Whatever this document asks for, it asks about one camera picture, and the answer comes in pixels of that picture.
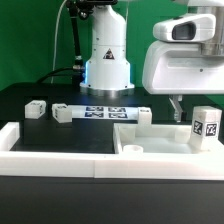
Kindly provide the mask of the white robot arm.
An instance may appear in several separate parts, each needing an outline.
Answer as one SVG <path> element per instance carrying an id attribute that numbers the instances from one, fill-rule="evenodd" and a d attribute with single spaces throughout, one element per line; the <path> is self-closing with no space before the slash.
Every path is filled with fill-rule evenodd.
<path id="1" fill-rule="evenodd" d="M 174 119 L 187 94 L 224 94 L 224 0 L 173 0 L 188 7 L 179 17 L 153 27 L 142 84 L 151 94 L 167 94 Z M 83 92 L 115 95 L 131 92 L 126 60 L 126 21 L 109 1 L 88 1 L 93 7 L 92 55 L 85 65 Z"/>

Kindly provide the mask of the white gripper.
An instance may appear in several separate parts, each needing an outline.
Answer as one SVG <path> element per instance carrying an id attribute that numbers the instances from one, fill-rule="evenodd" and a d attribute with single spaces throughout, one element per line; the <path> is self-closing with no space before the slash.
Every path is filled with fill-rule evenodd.
<path id="1" fill-rule="evenodd" d="M 224 57 L 203 56 L 199 44 L 156 41 L 146 53 L 142 84 L 150 94 L 170 95 L 180 122 L 181 95 L 224 94 Z"/>

